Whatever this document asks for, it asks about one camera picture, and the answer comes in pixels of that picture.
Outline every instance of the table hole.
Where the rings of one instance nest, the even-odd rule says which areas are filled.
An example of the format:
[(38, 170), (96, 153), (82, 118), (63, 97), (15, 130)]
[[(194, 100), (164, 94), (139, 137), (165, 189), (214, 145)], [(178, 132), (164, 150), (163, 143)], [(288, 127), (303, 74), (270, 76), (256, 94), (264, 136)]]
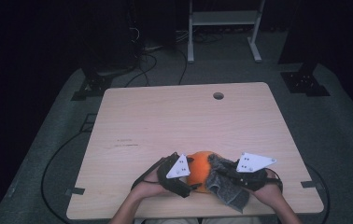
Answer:
[(221, 99), (223, 99), (223, 97), (225, 97), (225, 96), (223, 95), (223, 93), (221, 93), (221, 92), (215, 92), (213, 96), (214, 96), (214, 98), (217, 99), (217, 100), (221, 100)]

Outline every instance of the orange pumpkin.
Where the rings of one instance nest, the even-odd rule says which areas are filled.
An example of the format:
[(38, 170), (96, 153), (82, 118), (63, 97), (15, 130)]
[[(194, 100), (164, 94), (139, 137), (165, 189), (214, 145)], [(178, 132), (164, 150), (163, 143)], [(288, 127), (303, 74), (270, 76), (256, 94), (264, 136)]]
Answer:
[(211, 154), (216, 153), (212, 151), (199, 151), (192, 155), (188, 155), (188, 158), (192, 158), (194, 161), (189, 162), (189, 170), (191, 171), (191, 174), (186, 180), (188, 185), (201, 183), (202, 185), (197, 188), (197, 191), (199, 192), (209, 193), (205, 187), (205, 181), (209, 176), (209, 171), (211, 170), (211, 164), (208, 162), (208, 156)]

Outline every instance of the white metal stand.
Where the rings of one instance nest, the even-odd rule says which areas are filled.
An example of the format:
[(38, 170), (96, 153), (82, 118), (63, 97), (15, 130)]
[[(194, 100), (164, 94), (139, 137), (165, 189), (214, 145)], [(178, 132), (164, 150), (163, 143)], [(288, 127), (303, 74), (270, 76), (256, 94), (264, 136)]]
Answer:
[(190, 0), (189, 6), (189, 42), (188, 42), (188, 62), (194, 62), (193, 51), (193, 26), (195, 25), (240, 25), (254, 24), (252, 37), (249, 37), (248, 44), (251, 48), (256, 63), (261, 62), (261, 55), (256, 47), (255, 40), (261, 23), (261, 15), (265, 0), (261, 0), (258, 10), (249, 11), (208, 11), (193, 12), (193, 3)]

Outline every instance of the white triangular marker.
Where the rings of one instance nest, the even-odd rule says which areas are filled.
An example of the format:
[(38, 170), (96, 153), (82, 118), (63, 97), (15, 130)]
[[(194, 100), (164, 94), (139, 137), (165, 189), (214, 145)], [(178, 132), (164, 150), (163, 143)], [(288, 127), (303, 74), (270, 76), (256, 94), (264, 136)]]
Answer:
[(167, 179), (182, 177), (190, 175), (191, 171), (189, 170), (188, 160), (185, 154), (180, 155), (179, 159), (177, 159), (176, 163), (173, 165), (171, 170), (165, 176)]
[(243, 153), (243, 155), (241, 155), (240, 161), (238, 162), (236, 171), (238, 173), (253, 173), (273, 163), (276, 163), (276, 159), (274, 158)]

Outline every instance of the person's left hand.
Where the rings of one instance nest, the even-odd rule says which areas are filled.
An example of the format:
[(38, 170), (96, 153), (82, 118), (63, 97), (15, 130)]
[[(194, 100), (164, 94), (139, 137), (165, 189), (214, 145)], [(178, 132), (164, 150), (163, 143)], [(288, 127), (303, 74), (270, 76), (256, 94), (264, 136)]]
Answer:
[(142, 181), (135, 186), (135, 188), (132, 189), (132, 192), (136, 193), (138, 197), (142, 199), (169, 192), (159, 184), (159, 178), (157, 177), (158, 169), (159, 167), (150, 172), (145, 177), (145, 181)]

